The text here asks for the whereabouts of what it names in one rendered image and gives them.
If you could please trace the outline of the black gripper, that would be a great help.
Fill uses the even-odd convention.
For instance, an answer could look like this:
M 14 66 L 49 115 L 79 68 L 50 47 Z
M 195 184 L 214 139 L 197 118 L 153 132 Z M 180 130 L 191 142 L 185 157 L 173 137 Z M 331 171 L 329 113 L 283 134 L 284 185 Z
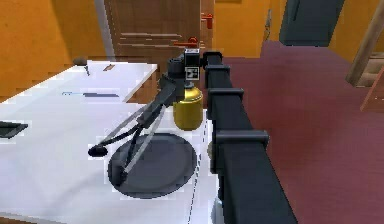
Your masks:
M 113 144 L 132 135 L 139 129 L 139 125 L 142 128 L 148 128 L 154 122 L 151 131 L 144 139 L 137 152 L 131 157 L 131 160 L 124 165 L 118 165 L 114 169 L 114 184 L 117 186 L 120 186 L 125 182 L 128 173 L 136 165 L 141 155 L 144 153 L 150 141 L 152 140 L 163 118 L 165 112 L 163 107 L 169 107 L 174 102 L 179 102 L 184 99 L 185 67 L 183 57 L 172 58 L 168 60 L 167 71 L 159 79 L 159 85 L 160 91 L 157 93 L 149 106 L 145 105 L 131 114 L 111 133 L 109 133 L 100 143 L 94 145 L 88 150 L 88 155 L 91 157 L 104 157 L 108 154 L 108 149 L 106 148 L 107 145 Z M 137 119 L 137 123 L 139 125 L 136 124 L 128 131 L 120 133 L 124 127 L 126 127 L 138 116 L 139 118 Z

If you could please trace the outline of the gold dispenser bottle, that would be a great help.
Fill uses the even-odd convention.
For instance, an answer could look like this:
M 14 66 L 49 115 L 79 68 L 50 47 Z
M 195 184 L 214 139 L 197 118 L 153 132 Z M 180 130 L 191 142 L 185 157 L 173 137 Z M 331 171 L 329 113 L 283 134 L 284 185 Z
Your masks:
M 203 94 L 193 82 L 184 88 L 184 99 L 173 104 L 175 125 L 184 131 L 193 131 L 200 127 L 203 120 Z

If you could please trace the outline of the dark grey round plate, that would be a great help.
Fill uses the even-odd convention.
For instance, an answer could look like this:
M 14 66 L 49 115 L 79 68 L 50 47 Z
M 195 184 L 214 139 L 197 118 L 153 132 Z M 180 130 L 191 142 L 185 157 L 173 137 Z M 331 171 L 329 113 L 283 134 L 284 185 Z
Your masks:
M 135 154 L 147 135 L 140 136 L 133 149 L 131 140 L 120 146 L 108 164 L 108 178 L 120 193 L 139 199 L 168 195 L 194 174 L 197 155 L 184 138 L 170 133 L 155 133 L 133 168 L 124 172 L 128 155 Z

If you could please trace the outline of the white table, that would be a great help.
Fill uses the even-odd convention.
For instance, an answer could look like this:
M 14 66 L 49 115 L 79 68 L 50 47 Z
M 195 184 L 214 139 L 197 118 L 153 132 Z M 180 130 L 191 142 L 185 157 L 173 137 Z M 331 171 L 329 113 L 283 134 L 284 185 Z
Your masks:
M 110 71 L 103 71 L 108 65 Z M 108 160 L 88 150 L 138 110 L 130 98 L 156 79 L 154 64 L 93 61 L 74 66 L 0 104 L 0 120 L 28 127 L 0 139 L 0 216 L 37 224 L 212 224 L 216 179 L 208 171 L 209 122 L 183 133 L 200 173 L 152 200 L 126 197 L 106 176 Z M 118 98 L 62 96 L 114 93 Z

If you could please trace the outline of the black flat tray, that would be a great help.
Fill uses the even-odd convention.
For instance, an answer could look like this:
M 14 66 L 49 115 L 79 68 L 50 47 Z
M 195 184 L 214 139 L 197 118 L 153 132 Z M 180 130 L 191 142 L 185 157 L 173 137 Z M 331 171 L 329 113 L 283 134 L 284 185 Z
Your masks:
M 27 127 L 27 124 L 0 121 L 0 138 L 11 139 Z

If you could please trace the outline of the brown wooden door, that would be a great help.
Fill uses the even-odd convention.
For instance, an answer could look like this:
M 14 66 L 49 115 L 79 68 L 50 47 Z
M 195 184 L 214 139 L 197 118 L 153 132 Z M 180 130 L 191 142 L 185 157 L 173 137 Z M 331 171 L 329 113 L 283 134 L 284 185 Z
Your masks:
M 114 58 L 118 61 L 157 64 L 179 56 L 185 47 L 174 46 L 190 37 L 204 52 L 212 48 L 213 28 L 202 14 L 214 14 L 215 0 L 104 0 Z

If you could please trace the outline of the dark grey fridge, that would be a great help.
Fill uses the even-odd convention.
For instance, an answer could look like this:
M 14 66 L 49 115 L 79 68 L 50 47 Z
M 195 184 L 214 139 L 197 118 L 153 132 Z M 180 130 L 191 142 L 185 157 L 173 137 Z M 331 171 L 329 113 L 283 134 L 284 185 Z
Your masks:
M 328 47 L 344 0 L 287 0 L 279 41 L 285 46 Z

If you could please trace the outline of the light wooden furniture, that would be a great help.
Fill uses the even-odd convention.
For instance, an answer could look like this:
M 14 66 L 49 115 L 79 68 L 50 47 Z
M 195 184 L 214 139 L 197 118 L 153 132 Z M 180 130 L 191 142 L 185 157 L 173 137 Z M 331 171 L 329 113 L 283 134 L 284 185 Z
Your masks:
M 375 47 L 384 33 L 384 0 L 380 0 L 345 80 L 369 91 L 362 112 L 384 113 L 384 50 Z

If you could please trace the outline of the blue handled knife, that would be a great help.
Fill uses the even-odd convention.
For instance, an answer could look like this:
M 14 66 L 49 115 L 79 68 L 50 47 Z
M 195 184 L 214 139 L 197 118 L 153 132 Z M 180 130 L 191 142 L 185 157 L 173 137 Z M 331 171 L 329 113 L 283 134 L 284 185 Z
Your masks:
M 90 98 L 118 98 L 119 95 L 114 93 L 94 93 L 94 92 L 62 92 L 62 96 L 75 96 L 81 95 Z

